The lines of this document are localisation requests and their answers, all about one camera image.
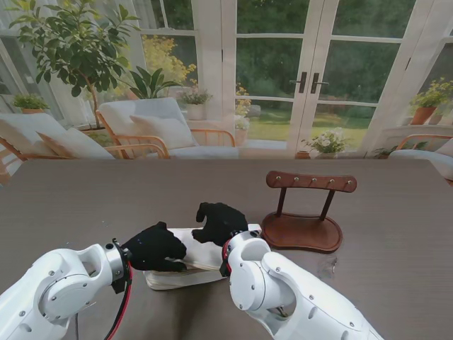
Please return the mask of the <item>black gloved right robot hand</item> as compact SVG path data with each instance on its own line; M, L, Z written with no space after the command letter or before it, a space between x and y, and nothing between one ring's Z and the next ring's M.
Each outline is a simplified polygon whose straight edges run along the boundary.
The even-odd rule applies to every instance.
M202 244L212 242L222 247L232 234L248 231L245 215L224 203L201 203L196 221L205 221L202 229L192 231L193 238Z

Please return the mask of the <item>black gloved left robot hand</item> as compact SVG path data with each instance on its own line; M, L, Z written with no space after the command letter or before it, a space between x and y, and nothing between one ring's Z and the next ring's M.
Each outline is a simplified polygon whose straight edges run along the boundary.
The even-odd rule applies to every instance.
M122 245L130 252L130 264L138 271L181 272L187 269L180 260L187 248L167 229L165 222L142 230Z

